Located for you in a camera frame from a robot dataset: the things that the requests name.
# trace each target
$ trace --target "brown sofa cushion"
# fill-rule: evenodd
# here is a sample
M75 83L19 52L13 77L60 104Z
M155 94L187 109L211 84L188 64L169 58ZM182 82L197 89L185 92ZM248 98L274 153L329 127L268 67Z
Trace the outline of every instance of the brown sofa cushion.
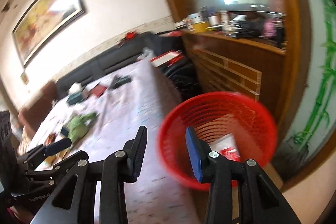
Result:
M57 98L57 88L54 81L49 81L24 104L19 112L19 123L25 127L27 135L33 138L43 120L53 107Z

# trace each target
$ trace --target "red plastic basket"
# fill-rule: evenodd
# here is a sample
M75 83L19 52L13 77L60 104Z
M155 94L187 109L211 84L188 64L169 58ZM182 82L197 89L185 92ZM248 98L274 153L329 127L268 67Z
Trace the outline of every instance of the red plastic basket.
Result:
M208 190L192 172L185 130L195 128L199 139L212 142L233 133L241 160L255 159L264 167L277 143L275 122L268 110L253 99L233 92L210 92L175 107L159 132L159 153L168 172L186 187Z

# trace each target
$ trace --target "black sofa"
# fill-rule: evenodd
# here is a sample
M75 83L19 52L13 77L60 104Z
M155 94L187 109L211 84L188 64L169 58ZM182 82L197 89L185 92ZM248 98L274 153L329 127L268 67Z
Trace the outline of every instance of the black sofa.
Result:
M170 50L184 51L181 37L160 37L152 32L141 33L122 46L111 47L60 78L56 83L58 100L68 95L68 90L73 83L86 86L92 81L134 63L142 54L144 47L152 49L157 56Z

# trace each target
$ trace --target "wooden shelf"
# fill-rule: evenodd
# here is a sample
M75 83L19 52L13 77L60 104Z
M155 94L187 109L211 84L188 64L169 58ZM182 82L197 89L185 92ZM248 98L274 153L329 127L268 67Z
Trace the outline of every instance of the wooden shelf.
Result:
M217 39L222 39L222 40L226 40L226 41L231 41L231 42L235 42L235 43L239 43L239 44L245 44L245 45L250 45L253 47L258 47L270 52L274 52L276 54L279 55L286 55L286 51L282 50L280 48L277 48L275 46L269 45L268 43L270 43L268 40L266 39L262 39L262 38L251 38L251 39L247 39L247 38L232 38L223 34L218 34L214 31L209 31L209 32L192 32L189 31L187 29L182 30L182 32L184 33L190 33L190 34L194 34L194 35L200 35L202 37L212 37L212 38L217 38Z

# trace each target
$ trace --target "wall decoration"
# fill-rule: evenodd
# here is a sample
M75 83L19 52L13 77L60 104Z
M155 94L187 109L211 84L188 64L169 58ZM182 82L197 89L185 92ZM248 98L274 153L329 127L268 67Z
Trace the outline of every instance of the wall decoration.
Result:
M21 74L20 78L24 85L28 85L29 79L25 71Z
M13 30L23 67L43 45L84 13L83 0L35 0Z
M332 0L314 0L320 15L313 14L319 33L316 37L305 91L300 108L285 140L273 158L284 180L294 176L323 147L336 123L336 6Z

